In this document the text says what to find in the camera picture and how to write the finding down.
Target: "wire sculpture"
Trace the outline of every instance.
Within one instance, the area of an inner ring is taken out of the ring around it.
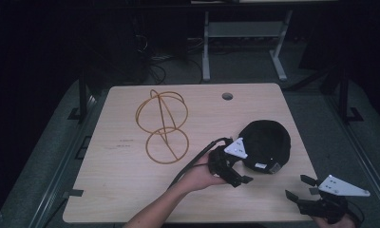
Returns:
[[[172,98],[172,99],[175,99],[175,100],[177,100],[177,101],[179,101],[179,102],[181,102],[183,104],[183,106],[185,108],[185,117],[184,117],[184,120],[180,124],[177,124],[175,122],[175,119],[174,119],[174,117],[172,115],[171,110],[169,109],[169,107],[168,107],[168,105],[166,103],[165,98]],[[143,109],[151,101],[155,101],[155,100],[158,100],[158,105],[159,105],[159,110],[160,110],[160,115],[161,115],[161,124],[162,124],[162,127],[158,128],[156,130],[149,130],[149,129],[146,129],[143,125],[141,125],[140,116],[141,116],[141,113],[142,113]],[[166,112],[168,113],[169,119],[170,119],[171,123],[173,124],[172,126],[171,125],[167,125],[167,123],[165,121],[165,118],[163,116],[163,113],[164,113],[163,111],[164,110],[166,110]],[[184,157],[184,155],[187,153],[188,148],[189,148],[189,139],[188,139],[187,135],[180,128],[187,121],[187,117],[188,117],[188,108],[187,108],[187,105],[184,102],[184,99],[182,98],[182,96],[179,93],[173,92],[173,91],[166,91],[166,92],[158,93],[156,90],[151,89],[151,91],[150,91],[150,98],[147,99],[146,101],[144,101],[138,107],[138,109],[136,111],[136,123],[140,127],[140,129],[142,129],[143,131],[145,131],[145,132],[147,132],[147,133],[150,134],[150,136],[146,140],[145,150],[146,150],[146,154],[148,155],[148,157],[152,161],[154,161],[156,163],[161,163],[161,164],[169,164],[169,163],[177,162],[177,161],[179,161],[180,159],[182,159]],[[184,138],[186,139],[186,148],[185,148],[185,151],[181,155],[177,155],[178,152],[175,153],[174,149],[169,144],[168,134],[172,133],[172,132],[180,132],[184,136]],[[172,157],[171,161],[161,161],[161,160],[158,160],[158,159],[154,158],[151,155],[151,153],[149,151],[149,141],[151,140],[151,138],[153,136],[156,136],[156,135],[161,136],[161,138],[164,141],[164,143],[166,144],[167,148],[172,153],[173,157]]]

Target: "person's forearm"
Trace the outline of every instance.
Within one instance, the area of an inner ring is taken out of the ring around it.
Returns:
[[[181,184],[175,184],[159,198],[141,210],[124,227],[161,227],[176,206],[188,194]]]

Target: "human arm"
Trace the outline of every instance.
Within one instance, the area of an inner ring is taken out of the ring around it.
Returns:
[[[355,223],[348,214],[335,224],[327,223],[325,218],[312,217],[312,219],[319,228],[356,228]]]
[[[187,194],[211,185],[223,184],[225,180],[214,177],[208,170],[208,155],[201,157],[195,167],[189,169],[183,177],[166,190],[151,204],[143,208],[126,225],[126,228],[161,227],[172,211]]]

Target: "metal leg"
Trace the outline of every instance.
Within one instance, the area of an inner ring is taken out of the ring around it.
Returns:
[[[281,62],[279,61],[279,52],[281,51],[282,44],[284,43],[285,35],[287,34],[288,26],[291,21],[293,11],[288,10],[287,15],[285,16],[285,20],[282,24],[281,31],[279,32],[279,40],[278,44],[276,45],[275,49],[270,50],[271,59],[273,60],[274,67],[276,70],[276,73],[278,74],[278,78],[281,81],[287,80],[287,75],[285,74],[284,68],[282,67]]]
[[[210,60],[208,59],[208,11],[205,12],[204,22],[204,52],[202,53],[202,80],[209,82],[210,77]]]

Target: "table grommet hole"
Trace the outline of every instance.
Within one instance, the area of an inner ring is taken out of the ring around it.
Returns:
[[[233,98],[234,98],[234,95],[232,95],[232,93],[228,93],[228,92],[222,93],[222,99],[225,101],[231,101]]]

